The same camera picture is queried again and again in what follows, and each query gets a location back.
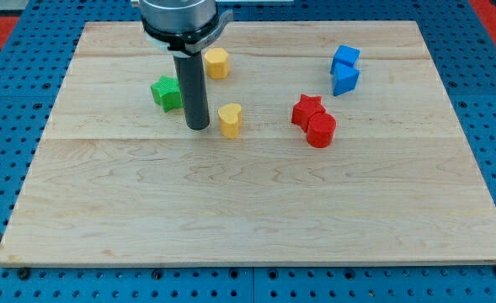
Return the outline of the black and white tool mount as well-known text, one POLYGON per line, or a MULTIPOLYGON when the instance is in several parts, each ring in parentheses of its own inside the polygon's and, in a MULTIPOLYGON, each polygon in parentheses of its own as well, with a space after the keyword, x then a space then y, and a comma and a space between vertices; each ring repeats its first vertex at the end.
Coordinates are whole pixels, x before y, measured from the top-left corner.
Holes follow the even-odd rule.
POLYGON ((233 11, 226 10, 223 13, 217 13, 209 23, 201 28, 183 33, 170 33, 153 28, 144 17, 141 21, 147 40, 160 51, 187 58, 203 51, 218 40, 226 26, 233 21, 233 11))

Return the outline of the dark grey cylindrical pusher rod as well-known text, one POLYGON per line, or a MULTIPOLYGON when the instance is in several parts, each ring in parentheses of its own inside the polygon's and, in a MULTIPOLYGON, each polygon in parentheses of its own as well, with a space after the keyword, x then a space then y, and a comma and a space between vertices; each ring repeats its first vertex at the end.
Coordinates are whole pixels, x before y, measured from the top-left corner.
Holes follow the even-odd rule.
POLYGON ((210 124, 202 55, 173 58, 184 117, 191 130, 203 130, 210 124))

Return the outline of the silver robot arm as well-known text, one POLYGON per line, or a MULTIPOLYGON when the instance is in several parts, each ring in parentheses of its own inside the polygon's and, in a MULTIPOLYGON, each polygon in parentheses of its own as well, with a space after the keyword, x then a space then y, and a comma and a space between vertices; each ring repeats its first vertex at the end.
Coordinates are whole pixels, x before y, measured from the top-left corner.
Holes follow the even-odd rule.
POLYGON ((233 11, 219 11, 215 0, 141 0, 147 37, 173 56, 187 126, 210 124, 202 51, 233 21, 233 11))

